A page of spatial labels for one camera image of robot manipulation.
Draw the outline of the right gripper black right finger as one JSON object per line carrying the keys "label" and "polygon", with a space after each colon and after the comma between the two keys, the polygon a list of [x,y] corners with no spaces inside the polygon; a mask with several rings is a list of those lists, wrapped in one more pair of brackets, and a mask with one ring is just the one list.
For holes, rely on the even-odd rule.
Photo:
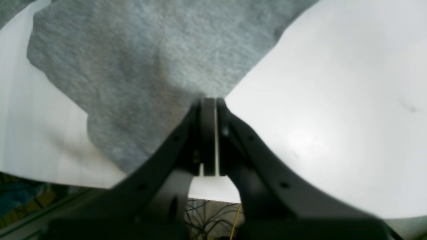
{"label": "right gripper black right finger", "polygon": [[388,240],[382,220],[326,194],[285,165],[217,100],[219,172],[239,191],[240,240]]}

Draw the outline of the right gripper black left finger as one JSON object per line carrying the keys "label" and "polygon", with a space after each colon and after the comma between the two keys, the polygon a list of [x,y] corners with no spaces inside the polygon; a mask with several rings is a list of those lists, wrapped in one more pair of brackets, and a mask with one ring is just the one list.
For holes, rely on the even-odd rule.
{"label": "right gripper black left finger", "polygon": [[193,104],[131,176],[49,222],[41,240],[187,240],[183,223],[194,176],[216,174],[216,100]]}

